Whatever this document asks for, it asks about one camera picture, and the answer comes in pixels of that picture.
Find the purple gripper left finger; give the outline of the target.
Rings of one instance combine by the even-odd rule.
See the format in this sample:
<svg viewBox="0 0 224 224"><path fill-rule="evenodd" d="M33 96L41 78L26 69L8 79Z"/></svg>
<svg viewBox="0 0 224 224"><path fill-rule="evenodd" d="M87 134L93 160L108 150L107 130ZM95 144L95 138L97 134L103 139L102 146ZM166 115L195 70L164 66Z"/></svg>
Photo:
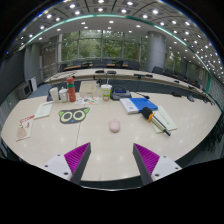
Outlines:
<svg viewBox="0 0 224 224"><path fill-rule="evenodd" d="M66 154L53 156L43 169L77 185L80 184L91 154L91 143L81 145Z"/></svg>

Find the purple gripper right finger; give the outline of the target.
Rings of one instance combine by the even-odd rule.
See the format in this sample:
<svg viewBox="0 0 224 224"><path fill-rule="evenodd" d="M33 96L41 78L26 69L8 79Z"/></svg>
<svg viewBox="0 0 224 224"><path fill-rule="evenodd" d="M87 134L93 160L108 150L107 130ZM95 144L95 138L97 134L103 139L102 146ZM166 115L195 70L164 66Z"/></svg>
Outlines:
<svg viewBox="0 0 224 224"><path fill-rule="evenodd" d="M159 156L136 143L133 144L133 155L143 185L148 185L149 183L181 170L181 167L168 156Z"/></svg>

